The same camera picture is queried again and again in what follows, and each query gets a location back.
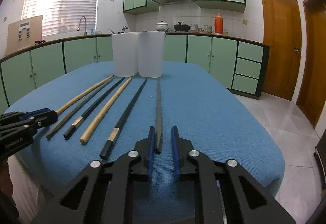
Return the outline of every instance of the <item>brown door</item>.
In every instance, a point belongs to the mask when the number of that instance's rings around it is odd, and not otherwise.
[[[301,52],[301,22],[296,0],[263,0],[264,44],[270,46],[263,91],[291,100]]]
[[[322,0],[306,0],[304,10],[307,56],[297,105],[315,127],[326,99],[326,10]]]

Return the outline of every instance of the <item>red thermos bottle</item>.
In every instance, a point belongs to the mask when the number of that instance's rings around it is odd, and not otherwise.
[[[215,33],[223,33],[223,18],[218,13],[216,17],[214,18],[214,25],[215,25]]]

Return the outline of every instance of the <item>white plastic bin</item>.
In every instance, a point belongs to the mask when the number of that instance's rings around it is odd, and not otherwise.
[[[158,78],[163,71],[164,32],[139,32],[138,72],[146,78]]]
[[[112,35],[115,76],[130,77],[138,73],[138,35],[139,32]]]

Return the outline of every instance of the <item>white floor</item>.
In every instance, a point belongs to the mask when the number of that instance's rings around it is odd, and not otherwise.
[[[321,179],[313,156],[319,137],[295,103],[262,93],[260,100],[235,95],[280,147],[285,174],[276,200],[297,224],[307,221],[320,202]]]

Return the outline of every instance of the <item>triangular cutout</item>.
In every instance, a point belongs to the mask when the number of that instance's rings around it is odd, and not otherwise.
[[[250,209],[256,209],[267,205],[265,198],[243,176],[239,177],[243,192],[246,196]]]
[[[80,200],[82,199],[84,190],[88,182],[88,177],[82,178],[74,188],[61,200],[60,205],[77,210]]]

